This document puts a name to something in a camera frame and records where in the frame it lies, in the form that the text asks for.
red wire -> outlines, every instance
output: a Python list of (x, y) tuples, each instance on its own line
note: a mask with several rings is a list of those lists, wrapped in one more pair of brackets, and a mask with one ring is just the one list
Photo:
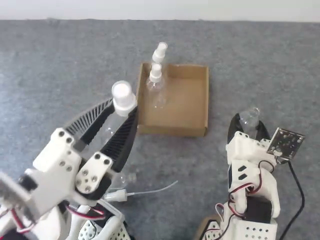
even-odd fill
[(236, 210), (233, 209), (233, 207), (230, 205), (230, 203), (231, 203), (231, 202), (228, 201), (228, 207), (229, 207), (229, 209), (231, 210), (231, 212), (232, 212), (235, 216), (237, 216), (238, 218), (242, 218), (244, 215), (236, 212)]
[(75, 214), (75, 215), (78, 215), (80, 217), (83, 217), (83, 218), (86, 218), (86, 219), (89, 219), (89, 220), (99, 220), (99, 219), (104, 219), (106, 218), (106, 215), (103, 211), (100, 211), (100, 210), (97, 210), (97, 209), (94, 209), (94, 208), (91, 208), (93, 211), (95, 211), (96, 213), (98, 213), (100, 216), (90, 216), (90, 215), (87, 215), (87, 214), (84, 214), (84, 213), (81, 213), (81, 212), (78, 212), (77, 210), (73, 209), (72, 207), (66, 205), (66, 208), (72, 213), (72, 214)]
[[(262, 180), (262, 172), (261, 172), (261, 163), (263, 163), (263, 162), (266, 162), (266, 163), (268, 163), (268, 164), (270, 164), (270, 165), (272, 166), (272, 171), (271, 171), (271, 173), (275, 170), (275, 166), (274, 166), (271, 162), (266, 161), (266, 160), (260, 161), (260, 162), (258, 163), (258, 168), (259, 168), (259, 185), (258, 185), (258, 187), (257, 187), (256, 189), (249, 190), (249, 191), (248, 191), (249, 194), (255, 194), (255, 193), (257, 193), (257, 192), (261, 189), (261, 187), (262, 187), (263, 180)], [(236, 215), (237, 217), (239, 217), (239, 218), (241, 218), (241, 217), (243, 216), (243, 214), (237, 213), (237, 212), (231, 207), (230, 203), (234, 203), (234, 202), (235, 202), (233, 199), (231, 199), (231, 197), (232, 197), (231, 194), (239, 191), (240, 189), (248, 188), (248, 187), (253, 187), (253, 186), (254, 186), (254, 184), (253, 184), (252, 182), (245, 183), (245, 184), (243, 184), (243, 185), (241, 185), (241, 186), (238, 186), (237, 188), (235, 188), (234, 190), (232, 190), (232, 191), (229, 193), (228, 207), (229, 207), (229, 209), (231, 210), (231, 212), (232, 212), (234, 215)]]
[(18, 217), (18, 214), (17, 214), (16, 210), (15, 210), (15, 209), (11, 209), (10, 211), (11, 211), (11, 213), (12, 213), (12, 216), (13, 216), (15, 222), (18, 224), (19, 228), (20, 228), (20, 229), (24, 229), (25, 226), (24, 226), (24, 224), (22, 223), (22, 221), (20, 220), (20, 218)]

white spray nozzle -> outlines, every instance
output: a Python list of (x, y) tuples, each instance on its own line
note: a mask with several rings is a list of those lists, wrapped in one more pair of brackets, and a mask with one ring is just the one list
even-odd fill
[(159, 63), (152, 64), (152, 68), (150, 71), (150, 81), (153, 83), (158, 83), (162, 78), (162, 66)]
[(132, 92), (130, 83), (117, 81), (112, 86), (113, 105), (116, 113), (126, 117), (137, 106), (136, 96)]
[(164, 41), (159, 42), (158, 47), (152, 55), (152, 60), (158, 64), (162, 63), (165, 58), (167, 48), (168, 45)]

cardboard box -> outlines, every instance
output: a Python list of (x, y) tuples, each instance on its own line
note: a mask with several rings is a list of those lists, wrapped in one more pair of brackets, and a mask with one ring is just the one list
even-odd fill
[(137, 86), (138, 133), (202, 137), (208, 128), (209, 68), (173, 65), (165, 68), (167, 103), (154, 108), (148, 99), (146, 81), (151, 65), (143, 63)]

ventilation holes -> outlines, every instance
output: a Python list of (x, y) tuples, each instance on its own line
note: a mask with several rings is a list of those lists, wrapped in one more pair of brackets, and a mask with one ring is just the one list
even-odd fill
[(240, 176), (238, 177), (238, 179), (239, 179), (239, 180), (243, 180), (243, 179), (245, 179), (246, 177), (247, 177), (247, 175), (244, 173), (244, 174), (240, 175)]
[(246, 168), (247, 168), (247, 167), (243, 165), (243, 166), (241, 166), (241, 167), (238, 168), (238, 172), (242, 172), (242, 171), (245, 170)]

wire bundle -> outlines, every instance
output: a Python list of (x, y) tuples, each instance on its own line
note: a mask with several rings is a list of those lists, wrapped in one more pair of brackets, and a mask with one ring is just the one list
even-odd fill
[(104, 220), (106, 218), (106, 214), (103, 211), (94, 209), (91, 207), (90, 209), (95, 212), (95, 214), (88, 214), (88, 213), (81, 213), (78, 212), (75, 208), (69, 206), (68, 204), (65, 205), (66, 209), (69, 213), (74, 214), (78, 216), (79, 218), (83, 218), (86, 220), (92, 220), (92, 221), (98, 221), (98, 220)]

